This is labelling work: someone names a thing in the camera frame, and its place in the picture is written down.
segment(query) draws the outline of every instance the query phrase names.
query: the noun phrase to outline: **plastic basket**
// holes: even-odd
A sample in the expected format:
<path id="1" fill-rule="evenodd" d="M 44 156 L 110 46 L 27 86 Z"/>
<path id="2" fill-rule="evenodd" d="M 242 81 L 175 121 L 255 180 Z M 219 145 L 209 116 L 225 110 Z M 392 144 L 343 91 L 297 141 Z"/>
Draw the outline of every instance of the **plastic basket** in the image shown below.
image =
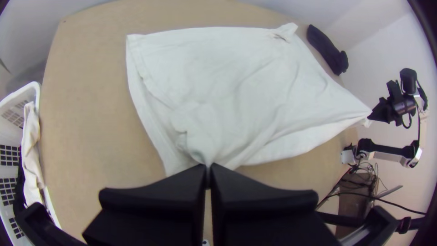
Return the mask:
<path id="1" fill-rule="evenodd" d="M 41 85 L 31 82 L 0 102 L 0 217 L 15 246 L 33 245 L 15 222 L 12 203 L 15 195 L 18 166 L 21 165 L 20 145 L 23 136 L 24 105 L 35 102 L 36 112 L 39 112 Z M 51 204 L 48 189 L 43 190 L 44 199 L 50 215 L 56 226 L 60 227 Z"/>

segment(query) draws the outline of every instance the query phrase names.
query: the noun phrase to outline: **tabletop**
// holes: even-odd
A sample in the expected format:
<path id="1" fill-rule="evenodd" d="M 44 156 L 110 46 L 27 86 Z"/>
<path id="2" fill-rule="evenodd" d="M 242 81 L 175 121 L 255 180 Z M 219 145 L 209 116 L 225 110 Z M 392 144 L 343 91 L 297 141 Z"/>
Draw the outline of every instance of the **tabletop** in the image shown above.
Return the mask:
<path id="1" fill-rule="evenodd" d="M 233 1 L 120 0 L 63 19 L 40 102 L 42 169 L 62 229 L 83 240 L 81 233 L 101 209 L 99 190 L 165 178 L 129 94 L 127 34 L 208 26 L 277 28 L 289 22 L 298 24 L 297 33 L 306 42 L 307 25 Z M 340 164 L 341 150 L 356 141 L 356 131 L 349 129 L 307 154 L 237 171 L 278 188 L 314 189 L 322 198 L 347 170 Z M 204 236 L 212 241 L 209 199 L 207 195 Z"/>

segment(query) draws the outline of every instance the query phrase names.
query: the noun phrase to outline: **black cloth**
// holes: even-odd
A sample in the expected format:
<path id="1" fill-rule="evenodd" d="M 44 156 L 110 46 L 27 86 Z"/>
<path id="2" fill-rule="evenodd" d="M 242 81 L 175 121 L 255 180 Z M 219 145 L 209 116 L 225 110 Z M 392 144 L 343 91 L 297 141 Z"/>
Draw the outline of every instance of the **black cloth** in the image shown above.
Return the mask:
<path id="1" fill-rule="evenodd" d="M 317 27 L 310 25 L 306 32 L 308 42 L 322 55 L 336 75 L 346 72 L 349 67 L 346 52 L 338 51 L 331 40 Z"/>

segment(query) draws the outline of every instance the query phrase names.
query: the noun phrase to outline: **wrinkled fabric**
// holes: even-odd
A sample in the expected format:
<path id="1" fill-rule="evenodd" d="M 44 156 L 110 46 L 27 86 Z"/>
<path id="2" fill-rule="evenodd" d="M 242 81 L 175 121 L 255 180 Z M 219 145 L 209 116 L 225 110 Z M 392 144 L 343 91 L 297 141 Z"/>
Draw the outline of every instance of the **wrinkled fabric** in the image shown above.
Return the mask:
<path id="1" fill-rule="evenodd" d="M 25 176 L 23 193 L 27 206 L 35 202 L 45 204 L 40 190 L 45 188 L 46 184 L 36 147 L 40 136 L 40 123 L 38 114 L 35 112 L 35 103 L 29 102 L 24 106 L 23 138 L 21 140 L 21 165 Z"/>
<path id="2" fill-rule="evenodd" d="M 129 91 L 167 175 L 303 154 L 371 113 L 326 74 L 297 28 L 127 36 Z"/>

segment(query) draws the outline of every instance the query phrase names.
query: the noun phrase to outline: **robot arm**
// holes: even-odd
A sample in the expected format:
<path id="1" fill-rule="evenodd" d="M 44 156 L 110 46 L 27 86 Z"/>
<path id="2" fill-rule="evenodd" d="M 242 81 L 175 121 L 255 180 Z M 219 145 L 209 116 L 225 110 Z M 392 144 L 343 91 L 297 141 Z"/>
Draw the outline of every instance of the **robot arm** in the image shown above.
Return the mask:
<path id="1" fill-rule="evenodd" d="M 362 138 L 356 146 L 349 146 L 341 153 L 343 163 L 355 163 L 356 159 L 370 160 L 382 159 L 400 163 L 406 168 L 414 168 L 420 160 L 427 130 L 428 100 L 426 94 L 417 81 L 414 70 L 405 68 L 401 72 L 401 85 L 398 81 L 389 81 L 387 88 L 390 96 L 380 98 L 378 105 L 372 110 L 368 119 L 390 123 L 395 121 L 396 126 L 406 126 L 402 120 L 404 114 L 416 114 L 419 118 L 419 134 L 417 140 L 403 148 L 395 148 L 373 143 L 370 138 Z"/>

